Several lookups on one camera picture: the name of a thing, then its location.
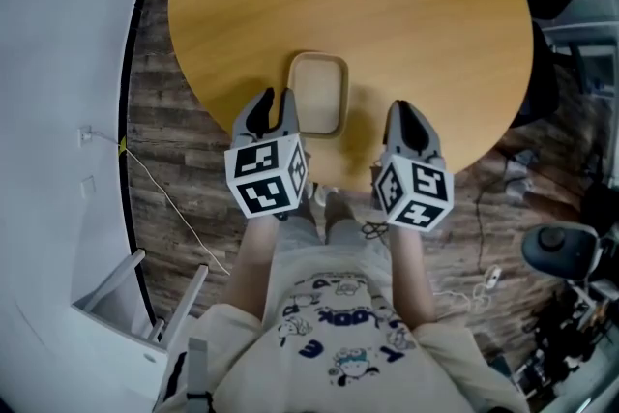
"wooden floor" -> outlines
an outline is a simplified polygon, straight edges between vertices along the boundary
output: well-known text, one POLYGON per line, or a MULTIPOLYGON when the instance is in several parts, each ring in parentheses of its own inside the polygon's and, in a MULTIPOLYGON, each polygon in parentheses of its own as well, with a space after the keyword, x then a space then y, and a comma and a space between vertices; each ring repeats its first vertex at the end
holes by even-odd
MULTIPOLYGON (((562 284, 534 273, 520 256, 522 233, 547 218, 505 195, 506 157, 525 148, 537 151, 540 161, 529 174, 535 191, 577 206, 577 197, 587 185, 580 178, 582 165, 594 137, 604 144, 607 135, 607 105, 581 97, 570 75, 564 70, 559 75, 559 111, 546 121, 508 131, 494 149, 460 172, 454 211, 424 237, 436 292, 471 295, 489 266, 498 264, 503 269, 501 281, 490 293, 489 310, 461 316, 458 323, 472 329, 487 355, 503 350, 513 367, 532 348, 532 340, 520 330, 522 324, 562 284), (478 221, 476 200, 481 192, 478 221)), ((231 269, 245 218, 225 183, 223 152, 229 138, 183 78, 169 36, 167 0, 144 4, 133 55, 127 138, 129 148, 149 167, 202 241, 231 269)), ((211 273, 192 310, 200 314, 217 302, 226 276, 133 161, 129 161, 129 178, 135 237, 137 246, 147 253, 143 267, 156 314, 168 317, 196 265, 209 263, 211 273)), ((348 197, 360 220, 372 215, 365 195, 348 197)), ((321 221, 321 209, 313 208, 321 221)), ((450 296, 438 300, 440 312, 460 303, 450 296)))

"chair leg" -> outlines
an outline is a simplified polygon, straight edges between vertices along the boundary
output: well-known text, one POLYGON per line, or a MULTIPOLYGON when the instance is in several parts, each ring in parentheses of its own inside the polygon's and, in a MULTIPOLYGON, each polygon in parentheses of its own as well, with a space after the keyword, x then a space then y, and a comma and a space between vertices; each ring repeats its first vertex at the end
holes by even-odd
POLYGON ((116 267, 109 276, 107 276, 107 279, 105 279, 101 285, 90 294, 83 310, 88 313, 92 312, 100 300, 114 291, 130 274, 133 273, 135 267, 139 265, 139 262, 144 259, 145 255, 146 253, 144 250, 136 250, 135 253, 125 258, 121 264, 116 267))
POLYGON ((162 318, 158 318, 157 322, 155 322, 155 325, 153 326, 153 330, 149 333, 148 338, 146 339, 153 340, 154 342, 159 342, 159 333, 162 331, 164 323, 165 321, 162 318))
POLYGON ((197 269, 195 276, 193 276, 192 282, 181 299, 181 303, 178 304, 176 311, 174 311, 174 314, 170 319, 170 323, 167 325, 167 328, 163 333, 161 340, 161 345, 163 348, 167 349, 176 339, 176 336, 181 330, 181 324, 183 323, 183 320, 185 320, 185 317, 189 314, 193 302, 197 297, 197 293, 200 290, 200 287, 202 287, 208 273, 209 268, 206 265, 200 265, 197 269))

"round wooden table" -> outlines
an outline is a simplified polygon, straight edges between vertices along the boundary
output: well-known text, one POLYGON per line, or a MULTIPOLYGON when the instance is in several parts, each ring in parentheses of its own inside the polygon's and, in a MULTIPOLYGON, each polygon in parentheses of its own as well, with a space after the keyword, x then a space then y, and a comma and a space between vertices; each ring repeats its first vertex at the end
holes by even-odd
POLYGON ((370 190, 394 100, 426 115, 458 172, 511 124, 533 57, 526 0, 169 0, 168 13, 181 69, 228 133, 251 97, 285 87, 295 53, 342 57, 345 129, 306 140, 309 177, 361 192, 370 190))

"white chair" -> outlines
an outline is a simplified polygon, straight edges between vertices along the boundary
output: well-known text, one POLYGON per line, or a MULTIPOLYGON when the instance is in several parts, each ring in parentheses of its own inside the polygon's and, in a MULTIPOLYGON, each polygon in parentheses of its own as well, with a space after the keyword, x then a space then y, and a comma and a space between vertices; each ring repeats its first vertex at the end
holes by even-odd
POLYGON ((93 313, 103 297, 117 289, 124 280, 134 274, 135 267, 144 258, 144 250, 128 256, 103 283, 90 295, 71 305, 70 319, 80 339, 91 344, 97 368, 110 380, 129 388, 155 404, 162 386, 168 362, 169 348, 179 335, 183 320, 187 317, 197 293, 208 274, 208 267, 200 265, 183 295, 161 340, 159 335, 163 321, 158 319, 146 337, 117 328, 93 313))

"person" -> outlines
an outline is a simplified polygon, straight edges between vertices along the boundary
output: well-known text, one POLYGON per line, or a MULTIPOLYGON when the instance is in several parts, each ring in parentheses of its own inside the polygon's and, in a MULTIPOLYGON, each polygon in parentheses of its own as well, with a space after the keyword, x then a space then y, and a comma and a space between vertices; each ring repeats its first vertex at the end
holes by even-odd
MULTIPOLYGON (((419 233, 390 226, 387 249, 337 191, 322 197, 324 245, 307 197, 287 221, 248 221, 221 302, 192 328, 203 411, 529 411, 470 331, 436 322, 419 233)), ((186 368, 157 411, 185 411, 186 368)))

